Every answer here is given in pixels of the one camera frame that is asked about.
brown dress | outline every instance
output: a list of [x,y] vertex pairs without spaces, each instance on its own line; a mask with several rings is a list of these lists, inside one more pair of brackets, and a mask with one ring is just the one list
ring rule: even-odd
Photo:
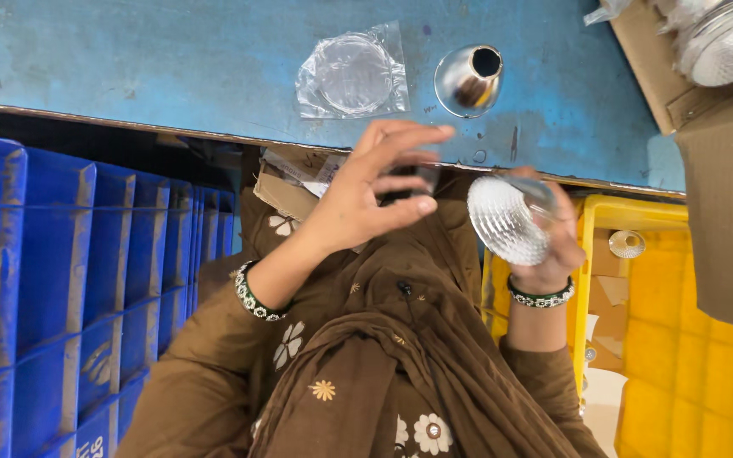
[[432,216],[328,257],[278,322],[229,281],[284,240],[246,189],[243,252],[204,265],[117,456],[604,456],[567,350],[497,348],[485,330],[465,201],[446,198],[465,185],[450,186]]

bracelet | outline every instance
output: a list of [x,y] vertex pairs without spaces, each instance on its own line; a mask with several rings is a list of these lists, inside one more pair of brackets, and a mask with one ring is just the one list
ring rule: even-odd
[[573,283],[573,279],[568,277],[568,285],[565,289],[562,289],[558,293],[545,294],[543,296],[537,296],[534,294],[522,293],[520,290],[514,287],[511,282],[513,274],[508,276],[508,291],[511,292],[511,296],[516,301],[524,306],[536,307],[539,309],[545,309],[550,307],[557,307],[570,300],[570,297],[576,293],[576,286]]
[[279,321],[280,319],[288,316],[290,307],[293,306],[293,300],[284,307],[283,310],[272,310],[262,305],[259,299],[251,293],[251,289],[248,287],[248,269],[253,267],[259,262],[259,260],[248,261],[239,267],[239,270],[232,273],[231,276],[236,276],[234,279],[234,285],[236,286],[236,297],[239,297],[239,301],[245,309],[253,314],[257,318],[262,318],[265,321]]

beaded bangle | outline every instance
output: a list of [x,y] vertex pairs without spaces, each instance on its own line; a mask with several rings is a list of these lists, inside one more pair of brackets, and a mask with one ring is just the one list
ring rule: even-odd
[[242,302],[243,307],[253,314],[257,318],[262,318],[265,321],[279,321],[280,319],[288,316],[288,311],[293,305],[293,300],[283,310],[272,310],[262,305],[256,296],[251,293],[251,289],[248,287],[248,269],[256,265],[259,260],[248,261],[239,267],[239,270],[231,274],[236,276],[234,279],[234,286],[236,286],[236,297],[239,297],[239,301]]
[[536,307],[539,309],[557,307],[569,301],[570,297],[573,297],[576,293],[576,286],[573,283],[573,279],[570,277],[568,277],[568,285],[565,289],[562,289],[558,293],[545,294],[543,296],[522,293],[514,287],[511,282],[511,277],[512,276],[508,276],[508,291],[511,292],[511,296],[516,299],[518,303],[528,307]]

woman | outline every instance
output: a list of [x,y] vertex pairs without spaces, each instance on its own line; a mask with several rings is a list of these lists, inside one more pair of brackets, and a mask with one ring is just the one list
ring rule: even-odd
[[[564,303],[512,299],[498,348],[486,331],[462,183],[375,203],[426,189],[383,172],[435,161],[417,148],[453,134],[373,122],[287,238],[287,219],[246,189],[244,250],[204,269],[202,303],[152,367],[117,455],[604,456],[579,417]],[[573,206],[548,186],[560,204],[550,254],[511,266],[524,302],[566,300],[585,257]]]

blue plastic crate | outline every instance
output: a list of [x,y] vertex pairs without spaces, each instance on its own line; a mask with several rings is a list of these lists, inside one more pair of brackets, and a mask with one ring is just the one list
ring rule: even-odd
[[233,193],[0,140],[0,456],[109,456]]

